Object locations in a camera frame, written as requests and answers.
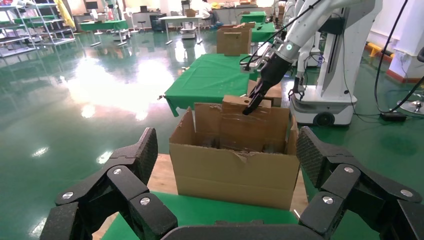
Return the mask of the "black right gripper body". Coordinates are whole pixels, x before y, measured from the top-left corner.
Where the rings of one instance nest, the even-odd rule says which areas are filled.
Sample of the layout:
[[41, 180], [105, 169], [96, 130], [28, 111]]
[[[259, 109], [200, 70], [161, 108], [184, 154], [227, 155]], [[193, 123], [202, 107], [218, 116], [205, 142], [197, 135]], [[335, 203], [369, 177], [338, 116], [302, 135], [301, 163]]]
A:
[[277, 85], [292, 64], [292, 61], [287, 61], [273, 53], [260, 71], [259, 90], [268, 91], [271, 87]]

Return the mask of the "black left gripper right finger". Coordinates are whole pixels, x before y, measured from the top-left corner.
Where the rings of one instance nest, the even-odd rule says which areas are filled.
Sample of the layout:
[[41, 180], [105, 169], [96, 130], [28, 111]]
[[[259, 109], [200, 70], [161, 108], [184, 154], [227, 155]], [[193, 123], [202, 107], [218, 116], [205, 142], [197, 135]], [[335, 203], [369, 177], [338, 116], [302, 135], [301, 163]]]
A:
[[382, 240], [423, 239], [423, 199], [412, 188], [366, 168], [346, 148], [319, 140], [307, 126], [299, 130], [296, 157], [318, 189], [299, 224], [319, 239], [330, 239], [347, 211]]

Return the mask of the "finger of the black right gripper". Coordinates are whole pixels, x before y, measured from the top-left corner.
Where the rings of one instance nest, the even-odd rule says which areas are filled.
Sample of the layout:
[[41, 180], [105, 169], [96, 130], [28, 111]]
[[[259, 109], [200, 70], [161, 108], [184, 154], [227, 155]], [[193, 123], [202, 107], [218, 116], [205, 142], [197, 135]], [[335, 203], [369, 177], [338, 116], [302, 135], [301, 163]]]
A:
[[269, 87], [267, 83], [264, 81], [258, 81], [255, 87], [249, 94], [249, 98], [251, 99], [247, 107], [242, 111], [242, 113], [246, 116], [251, 114], [254, 110], [258, 108], [262, 100], [264, 100], [266, 93], [268, 92]]

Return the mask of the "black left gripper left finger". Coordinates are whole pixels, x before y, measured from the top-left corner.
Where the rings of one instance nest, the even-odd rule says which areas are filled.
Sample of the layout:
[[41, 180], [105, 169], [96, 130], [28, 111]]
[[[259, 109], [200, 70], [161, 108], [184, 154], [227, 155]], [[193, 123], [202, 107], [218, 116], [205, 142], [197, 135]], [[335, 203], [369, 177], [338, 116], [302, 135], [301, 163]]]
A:
[[90, 240], [106, 219], [120, 213], [140, 240], [159, 240], [177, 217], [148, 188], [158, 157], [156, 130], [116, 149], [104, 166], [58, 194], [40, 234], [42, 240]]

